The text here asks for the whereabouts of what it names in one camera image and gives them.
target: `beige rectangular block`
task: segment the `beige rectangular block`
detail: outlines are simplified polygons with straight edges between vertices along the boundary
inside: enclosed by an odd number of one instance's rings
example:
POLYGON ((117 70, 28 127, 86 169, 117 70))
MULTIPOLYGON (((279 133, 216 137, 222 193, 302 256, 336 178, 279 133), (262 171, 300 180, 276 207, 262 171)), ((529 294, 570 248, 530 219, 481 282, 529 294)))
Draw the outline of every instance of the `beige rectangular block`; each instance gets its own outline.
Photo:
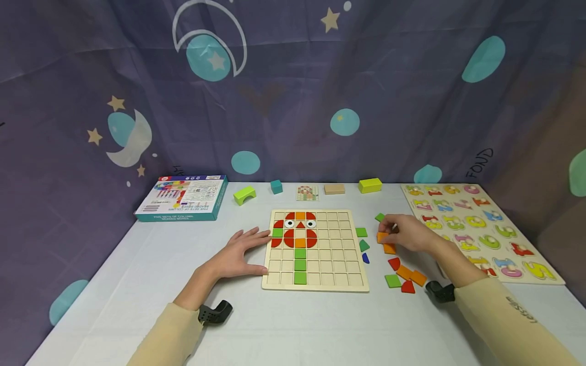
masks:
POLYGON ((326 194, 344 194, 344 193, 346 193, 346 189, 344 188, 344 184, 324 184, 323 191, 326 194))

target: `orange square piece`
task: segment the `orange square piece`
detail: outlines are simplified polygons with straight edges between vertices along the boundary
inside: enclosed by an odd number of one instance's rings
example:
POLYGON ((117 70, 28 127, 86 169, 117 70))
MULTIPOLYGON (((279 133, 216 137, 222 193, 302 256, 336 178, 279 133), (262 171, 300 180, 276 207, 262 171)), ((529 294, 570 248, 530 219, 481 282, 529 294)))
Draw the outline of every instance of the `orange square piece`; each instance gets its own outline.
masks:
POLYGON ((405 266, 402 265, 397 270, 397 274, 399 276, 403 277, 403 279, 405 281, 409 281, 411 279, 411 275, 413 274, 413 272, 410 269, 408 269, 407 267, 405 267, 405 266))
POLYGON ((397 248, 394 244, 383 244, 383 249, 386 254, 397 254, 397 248))
POLYGON ((423 285, 425 285, 425 281, 427 281, 427 277, 425 277, 425 275, 419 271, 413 271, 411 274, 411 280, 423 287, 423 285))
POLYGON ((305 238, 295 239, 295 248, 305 248, 305 238))
POLYGON ((377 232, 376 233, 376 242, 382 244, 384 238, 386 238, 388 234, 386 232, 377 232))

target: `green triangle piece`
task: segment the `green triangle piece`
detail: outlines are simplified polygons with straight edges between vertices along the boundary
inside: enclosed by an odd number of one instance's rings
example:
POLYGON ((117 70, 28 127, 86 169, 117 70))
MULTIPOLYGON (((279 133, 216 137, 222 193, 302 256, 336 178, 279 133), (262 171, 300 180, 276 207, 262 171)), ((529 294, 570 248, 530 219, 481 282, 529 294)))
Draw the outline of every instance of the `green triangle piece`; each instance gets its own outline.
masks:
POLYGON ((360 240, 360 251, 363 252, 365 250, 367 250, 368 248, 370 248, 370 245, 368 245, 368 243, 364 240, 360 240))

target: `number puzzle board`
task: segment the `number puzzle board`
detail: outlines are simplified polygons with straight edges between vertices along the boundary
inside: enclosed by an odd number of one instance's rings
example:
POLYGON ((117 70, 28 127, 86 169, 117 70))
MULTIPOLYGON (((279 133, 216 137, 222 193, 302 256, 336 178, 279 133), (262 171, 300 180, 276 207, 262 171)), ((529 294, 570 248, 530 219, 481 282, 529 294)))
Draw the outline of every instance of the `number puzzle board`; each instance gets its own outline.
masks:
POLYGON ((349 210, 273 210, 263 289, 368 292, 349 210))
POLYGON ((402 184, 413 214, 502 282, 565 282, 477 184, 402 184))

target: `yellow rectangular block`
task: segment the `yellow rectangular block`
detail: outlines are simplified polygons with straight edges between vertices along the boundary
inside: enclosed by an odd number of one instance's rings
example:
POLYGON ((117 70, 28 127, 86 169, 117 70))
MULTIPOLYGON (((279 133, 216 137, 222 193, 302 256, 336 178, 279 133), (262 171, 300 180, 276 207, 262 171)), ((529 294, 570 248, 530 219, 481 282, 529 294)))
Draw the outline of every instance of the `yellow rectangular block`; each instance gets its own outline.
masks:
POLYGON ((378 192, 383 188, 383 182, 378 178, 363 179, 358 181, 360 193, 378 192))

